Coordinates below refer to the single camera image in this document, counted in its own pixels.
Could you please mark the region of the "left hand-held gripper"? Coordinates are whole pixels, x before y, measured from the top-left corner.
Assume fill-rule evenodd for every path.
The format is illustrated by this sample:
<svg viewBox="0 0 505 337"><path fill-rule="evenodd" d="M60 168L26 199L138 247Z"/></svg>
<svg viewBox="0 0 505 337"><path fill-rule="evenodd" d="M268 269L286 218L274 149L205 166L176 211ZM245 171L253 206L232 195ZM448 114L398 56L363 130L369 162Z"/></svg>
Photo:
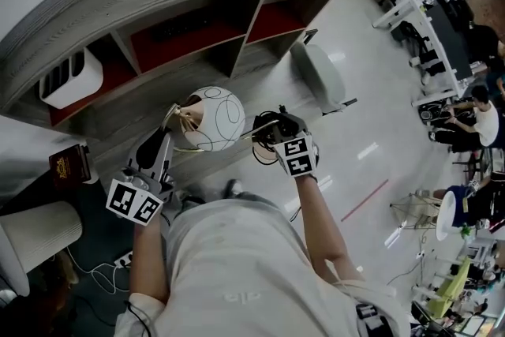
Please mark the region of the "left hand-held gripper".
<svg viewBox="0 0 505 337"><path fill-rule="evenodd" d="M154 129L143 135L128 157L128 166L135 170L123 168L116 173L110 184L106 209L118 217L147 226L174 195L169 175L172 155L173 139L169 129Z"/></svg>

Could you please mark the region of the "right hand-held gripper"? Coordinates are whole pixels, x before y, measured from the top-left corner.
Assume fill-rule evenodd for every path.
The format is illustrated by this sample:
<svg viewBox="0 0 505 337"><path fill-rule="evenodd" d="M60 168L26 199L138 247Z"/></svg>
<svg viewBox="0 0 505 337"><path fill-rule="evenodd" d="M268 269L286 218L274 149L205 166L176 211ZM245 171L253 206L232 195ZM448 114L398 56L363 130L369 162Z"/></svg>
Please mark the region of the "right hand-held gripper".
<svg viewBox="0 0 505 337"><path fill-rule="evenodd" d="M315 177L319 148L305 122L281 105L273 125L273 148L284 171L292 178Z"/></svg>

